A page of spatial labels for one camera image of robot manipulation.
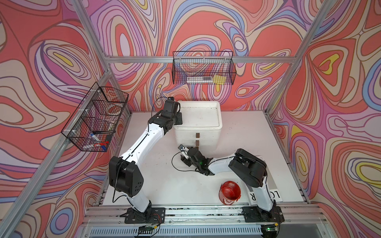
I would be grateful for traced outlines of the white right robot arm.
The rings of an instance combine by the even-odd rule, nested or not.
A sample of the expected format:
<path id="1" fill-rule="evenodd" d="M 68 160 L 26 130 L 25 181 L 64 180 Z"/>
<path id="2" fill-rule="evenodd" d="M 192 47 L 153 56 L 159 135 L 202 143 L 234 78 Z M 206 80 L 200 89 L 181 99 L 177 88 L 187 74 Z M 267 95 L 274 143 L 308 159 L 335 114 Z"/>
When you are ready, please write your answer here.
<path id="1" fill-rule="evenodd" d="M 276 206 L 268 193 L 267 165 L 265 161 L 248 151 L 239 148 L 230 156 L 213 159 L 206 158 L 196 147 L 180 145 L 181 161 L 188 167 L 194 166 L 195 172 L 205 176 L 234 172 L 247 186 L 253 188 L 257 200 L 257 212 L 263 221 L 274 218 Z"/>

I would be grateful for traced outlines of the white drawer cabinet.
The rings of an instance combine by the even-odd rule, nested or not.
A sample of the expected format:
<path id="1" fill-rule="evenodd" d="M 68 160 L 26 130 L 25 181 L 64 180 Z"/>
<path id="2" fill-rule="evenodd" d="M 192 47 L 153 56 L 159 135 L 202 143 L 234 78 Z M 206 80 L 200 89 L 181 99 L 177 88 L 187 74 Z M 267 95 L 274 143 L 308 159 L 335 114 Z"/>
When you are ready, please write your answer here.
<path id="1" fill-rule="evenodd" d="M 198 147 L 199 150 L 214 151 L 222 131 L 220 103 L 217 101 L 181 101 L 183 124 L 174 126 L 178 145 Z"/>

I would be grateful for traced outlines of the yellow item in basket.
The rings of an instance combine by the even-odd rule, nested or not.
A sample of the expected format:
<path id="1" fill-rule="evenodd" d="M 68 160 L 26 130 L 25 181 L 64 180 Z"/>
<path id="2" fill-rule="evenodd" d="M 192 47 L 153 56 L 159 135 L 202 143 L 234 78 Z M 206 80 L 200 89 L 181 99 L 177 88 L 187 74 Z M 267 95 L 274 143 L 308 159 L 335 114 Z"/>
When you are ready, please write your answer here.
<path id="1" fill-rule="evenodd" d="M 226 76 L 222 76 L 222 75 L 218 75 L 218 74 L 215 74 L 212 78 L 212 82 L 214 84 L 218 84 L 218 85 L 224 85 L 227 81 L 227 77 Z"/>

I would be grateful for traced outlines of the red metal bucket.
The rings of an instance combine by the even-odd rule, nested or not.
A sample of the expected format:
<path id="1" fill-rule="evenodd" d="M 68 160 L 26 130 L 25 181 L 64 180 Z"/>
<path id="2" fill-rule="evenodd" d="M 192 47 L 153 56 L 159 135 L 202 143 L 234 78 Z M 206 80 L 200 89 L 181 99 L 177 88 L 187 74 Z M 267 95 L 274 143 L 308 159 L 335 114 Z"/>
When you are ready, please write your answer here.
<path id="1" fill-rule="evenodd" d="M 241 189 L 234 181 L 226 181 L 220 186 L 219 199 L 224 205 L 232 205 L 241 198 Z"/>

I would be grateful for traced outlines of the white LOVER book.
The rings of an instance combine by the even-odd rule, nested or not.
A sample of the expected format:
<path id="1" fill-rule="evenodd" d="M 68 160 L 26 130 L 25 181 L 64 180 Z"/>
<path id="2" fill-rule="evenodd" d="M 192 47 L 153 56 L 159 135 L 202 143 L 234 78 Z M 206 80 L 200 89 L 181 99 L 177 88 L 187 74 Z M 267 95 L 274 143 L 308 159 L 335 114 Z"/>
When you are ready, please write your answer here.
<path id="1" fill-rule="evenodd" d="M 266 169 L 266 176 L 264 177 L 264 186 L 259 188 L 253 188 L 245 184 L 244 191 L 250 206 L 258 205 L 256 195 L 264 195 L 266 199 L 270 198 L 271 201 L 276 201 L 277 203 L 283 202 L 281 194 L 276 187 L 276 184 L 271 176 L 268 167 Z"/>

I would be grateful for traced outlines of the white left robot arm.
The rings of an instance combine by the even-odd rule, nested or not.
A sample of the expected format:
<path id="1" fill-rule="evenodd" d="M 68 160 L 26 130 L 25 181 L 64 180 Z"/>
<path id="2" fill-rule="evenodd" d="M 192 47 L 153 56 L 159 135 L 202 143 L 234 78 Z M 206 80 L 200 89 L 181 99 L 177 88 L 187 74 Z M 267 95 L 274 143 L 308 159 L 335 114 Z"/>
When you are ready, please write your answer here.
<path id="1" fill-rule="evenodd" d="M 140 168 L 154 145 L 174 125 L 182 124 L 180 103 L 174 97 L 165 99 L 164 108 L 153 114 L 147 122 L 147 128 L 137 141 L 121 156 L 114 156 L 109 162 L 109 184 L 114 192 L 120 192 L 130 203 L 131 208 L 122 217 L 127 224 L 146 223 L 163 218 L 152 209 L 152 202 L 142 191 L 144 178 Z"/>

